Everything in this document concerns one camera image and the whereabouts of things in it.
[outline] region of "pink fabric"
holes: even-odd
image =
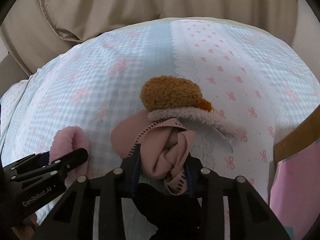
[[[301,240],[320,213],[320,143],[278,163],[270,207]]]
[[[130,157],[140,146],[141,166],[153,179],[164,179],[172,195],[181,195],[187,188],[183,165],[193,146],[195,133],[188,131],[177,119],[148,121],[141,110],[120,122],[111,132],[113,149],[122,157]]]
[[[49,163],[76,149],[84,148],[89,153],[89,139],[79,126],[68,126],[57,131],[50,148]],[[66,184],[71,185],[79,176],[86,175],[88,162],[68,172]]]

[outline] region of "metal screw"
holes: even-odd
[[[245,183],[246,179],[243,176],[238,176],[237,177],[237,181],[240,182],[240,183]]]
[[[122,170],[121,168],[115,168],[115,169],[113,170],[113,173],[114,173],[115,175],[120,175],[120,174],[122,174],[122,172],[123,172],[123,170]]]
[[[208,169],[208,168],[202,168],[201,170],[200,170],[200,172],[202,173],[202,174],[209,174],[210,173],[210,170]]]
[[[77,181],[82,183],[82,182],[85,182],[87,180],[87,177],[86,176],[80,176]]]

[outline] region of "beige curtain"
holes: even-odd
[[[291,44],[297,0],[18,0],[1,32],[18,63],[35,72],[101,32],[154,19],[195,16],[253,25]]]

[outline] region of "bedsheet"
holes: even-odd
[[[192,80],[215,114],[246,127],[231,153],[210,129],[185,122],[197,135],[193,156],[221,176],[245,176],[268,201],[273,144],[319,105],[320,85],[283,41],[212,21],[178,20],[104,33],[47,63],[25,83],[16,108],[2,109],[3,164],[49,150],[57,130],[77,125],[91,141],[87,176],[104,175],[121,163],[110,144],[111,130],[143,108],[140,89],[159,75]],[[1,99],[2,106],[16,86]],[[3,126],[6,118],[9,125]],[[41,221],[53,204],[38,211]],[[123,200],[123,214],[128,239],[149,239],[155,232],[131,200]],[[225,221],[228,239],[227,206]]]

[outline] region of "pink sock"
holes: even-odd
[[[50,148],[49,163],[76,149],[84,148],[89,153],[89,139],[79,126],[68,126],[57,131]],[[88,162],[68,172],[66,184],[71,185],[79,176],[86,175]]]

